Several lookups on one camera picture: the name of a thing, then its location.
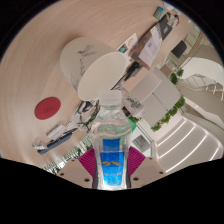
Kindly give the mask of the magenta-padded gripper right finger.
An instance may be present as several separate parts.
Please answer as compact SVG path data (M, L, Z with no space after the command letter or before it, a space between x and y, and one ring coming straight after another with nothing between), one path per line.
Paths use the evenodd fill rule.
M153 157L145 157L134 147L129 148L127 188L140 188L166 176L166 171Z

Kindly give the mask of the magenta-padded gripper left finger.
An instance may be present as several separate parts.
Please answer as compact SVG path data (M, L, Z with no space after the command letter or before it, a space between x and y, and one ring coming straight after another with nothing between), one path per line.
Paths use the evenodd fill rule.
M58 176L81 187L96 189L98 177L94 149L89 149L78 159L70 159Z

